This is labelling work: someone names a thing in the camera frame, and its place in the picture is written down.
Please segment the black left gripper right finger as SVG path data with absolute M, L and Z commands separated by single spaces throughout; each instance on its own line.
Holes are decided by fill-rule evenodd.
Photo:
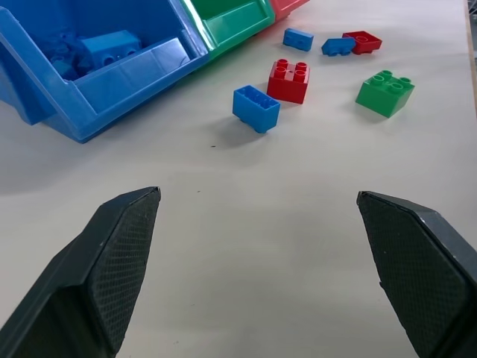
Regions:
M 360 191 L 379 276 L 419 357 L 476 356 L 476 250 L 437 211 Z

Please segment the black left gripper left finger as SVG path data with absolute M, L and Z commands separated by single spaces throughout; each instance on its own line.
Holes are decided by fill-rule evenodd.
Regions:
M 142 288 L 159 187 L 103 203 L 1 328 L 2 357 L 115 357 Z

